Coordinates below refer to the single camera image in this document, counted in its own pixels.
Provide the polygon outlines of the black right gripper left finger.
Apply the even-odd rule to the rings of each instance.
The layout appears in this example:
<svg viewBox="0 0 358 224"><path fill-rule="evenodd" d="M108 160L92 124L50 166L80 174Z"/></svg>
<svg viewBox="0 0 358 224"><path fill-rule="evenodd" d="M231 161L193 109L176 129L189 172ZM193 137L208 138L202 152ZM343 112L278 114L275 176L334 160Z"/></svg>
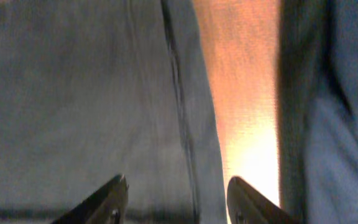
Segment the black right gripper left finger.
<svg viewBox="0 0 358 224"><path fill-rule="evenodd" d="M52 224L123 224L128 203L124 175L117 175Z"/></svg>

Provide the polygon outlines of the black Nike t-shirt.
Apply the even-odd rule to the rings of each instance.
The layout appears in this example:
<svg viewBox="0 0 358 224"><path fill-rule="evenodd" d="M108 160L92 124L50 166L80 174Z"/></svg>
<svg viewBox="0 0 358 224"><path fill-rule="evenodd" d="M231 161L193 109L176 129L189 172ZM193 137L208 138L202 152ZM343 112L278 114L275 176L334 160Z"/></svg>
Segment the black Nike t-shirt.
<svg viewBox="0 0 358 224"><path fill-rule="evenodd" d="M193 3L0 3L0 223L48 223L119 174L126 223L227 221Z"/></svg>

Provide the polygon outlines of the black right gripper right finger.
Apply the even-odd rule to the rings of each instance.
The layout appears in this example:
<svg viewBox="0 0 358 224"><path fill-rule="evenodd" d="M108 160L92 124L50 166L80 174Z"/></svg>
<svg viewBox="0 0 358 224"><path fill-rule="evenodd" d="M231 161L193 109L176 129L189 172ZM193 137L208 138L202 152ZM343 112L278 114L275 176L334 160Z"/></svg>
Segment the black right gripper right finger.
<svg viewBox="0 0 358 224"><path fill-rule="evenodd" d="M238 176L227 187L232 224L297 224L297 221Z"/></svg>

